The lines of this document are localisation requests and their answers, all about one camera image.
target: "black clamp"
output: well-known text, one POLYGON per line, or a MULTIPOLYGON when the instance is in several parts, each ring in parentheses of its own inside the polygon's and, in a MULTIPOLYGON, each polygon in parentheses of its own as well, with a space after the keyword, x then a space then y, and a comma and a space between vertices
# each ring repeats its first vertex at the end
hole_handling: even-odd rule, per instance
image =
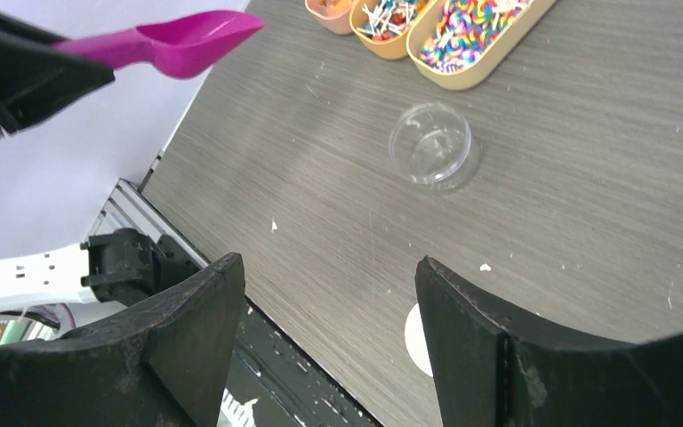
POLYGON ((445 427, 683 427, 683 332, 640 344, 586 334, 431 258, 415 283, 445 427))
POLYGON ((134 305, 180 283, 199 268, 169 236, 154 242, 135 229, 91 236, 81 247, 88 252, 90 274, 81 279, 100 302, 134 305))
POLYGON ((51 48, 62 40, 0 13, 0 137, 43 123, 114 81, 112 68, 51 48))
POLYGON ((0 346, 0 427, 212 427, 245 300, 228 254, 53 341, 0 346))

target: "candy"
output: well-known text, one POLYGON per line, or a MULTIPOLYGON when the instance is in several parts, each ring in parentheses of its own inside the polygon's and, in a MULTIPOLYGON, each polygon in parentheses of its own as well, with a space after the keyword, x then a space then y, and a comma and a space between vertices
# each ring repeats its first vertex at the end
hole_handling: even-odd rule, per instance
POLYGON ((426 4, 426 0, 380 0, 372 10, 364 4, 362 10, 367 15, 367 22, 357 30, 375 42, 402 36, 426 4))
POLYGON ((442 73, 477 62, 532 0, 445 0, 443 18, 421 52, 422 60, 442 73))

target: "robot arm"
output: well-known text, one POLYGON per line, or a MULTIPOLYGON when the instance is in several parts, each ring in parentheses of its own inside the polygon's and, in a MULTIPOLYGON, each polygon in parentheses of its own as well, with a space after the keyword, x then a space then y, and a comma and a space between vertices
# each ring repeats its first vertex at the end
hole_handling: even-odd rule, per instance
POLYGON ((111 67, 50 47, 62 40, 0 13, 0 137, 38 125, 114 81, 111 67))

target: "rainbow candy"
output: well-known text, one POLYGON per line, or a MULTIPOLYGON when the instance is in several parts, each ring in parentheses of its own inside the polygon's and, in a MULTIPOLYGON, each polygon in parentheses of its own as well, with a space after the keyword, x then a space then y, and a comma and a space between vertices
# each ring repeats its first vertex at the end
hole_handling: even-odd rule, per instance
POLYGON ((495 7, 506 5, 497 0, 445 0, 443 18, 423 46, 422 60, 444 73, 469 67, 531 2, 517 0, 514 9, 498 12, 495 7))

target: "scoop handle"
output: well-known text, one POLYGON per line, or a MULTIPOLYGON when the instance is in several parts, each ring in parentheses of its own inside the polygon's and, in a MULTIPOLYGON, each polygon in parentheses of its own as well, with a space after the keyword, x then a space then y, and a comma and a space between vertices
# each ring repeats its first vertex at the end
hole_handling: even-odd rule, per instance
POLYGON ((135 29, 58 42, 52 47, 70 55, 106 64, 113 69, 147 59, 144 37, 135 29))

